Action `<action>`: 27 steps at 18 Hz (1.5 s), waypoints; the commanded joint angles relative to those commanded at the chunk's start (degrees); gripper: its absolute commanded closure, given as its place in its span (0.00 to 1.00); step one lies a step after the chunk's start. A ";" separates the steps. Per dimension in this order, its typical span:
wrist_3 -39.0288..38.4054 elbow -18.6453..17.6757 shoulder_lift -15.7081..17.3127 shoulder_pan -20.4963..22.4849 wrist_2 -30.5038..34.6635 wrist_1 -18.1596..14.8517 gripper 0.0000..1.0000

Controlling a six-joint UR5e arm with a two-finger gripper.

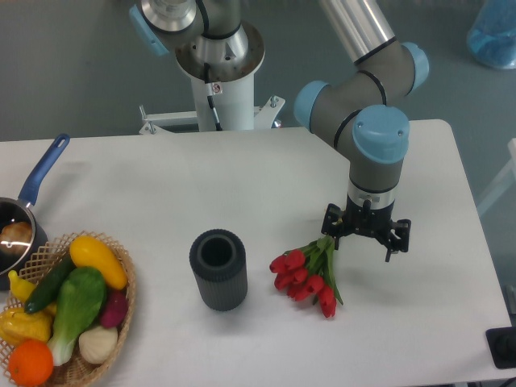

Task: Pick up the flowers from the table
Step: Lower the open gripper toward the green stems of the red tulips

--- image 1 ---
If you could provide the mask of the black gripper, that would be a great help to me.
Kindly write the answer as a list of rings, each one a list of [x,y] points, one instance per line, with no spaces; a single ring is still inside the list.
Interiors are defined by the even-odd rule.
[[[345,211],[329,203],[323,217],[321,233],[333,239],[335,250],[339,249],[340,239],[350,234],[387,243],[385,262],[389,263],[392,254],[409,251],[412,223],[409,219],[392,221],[392,212],[393,203],[381,209],[373,209],[371,206],[359,206],[347,198]]]

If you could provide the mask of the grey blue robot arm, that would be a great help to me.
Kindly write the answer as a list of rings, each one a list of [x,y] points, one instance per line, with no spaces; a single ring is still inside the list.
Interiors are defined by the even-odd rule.
[[[427,56],[397,40],[374,1],[321,7],[356,67],[342,85],[305,85],[293,104],[297,121],[350,164],[346,206],[327,207],[322,232],[334,240],[373,238],[388,254],[407,252],[411,222],[393,220],[392,212],[410,124],[392,102],[427,79]],[[201,131],[257,128],[254,75],[264,43],[237,1],[138,1],[129,17],[156,55],[175,54],[191,80]]]

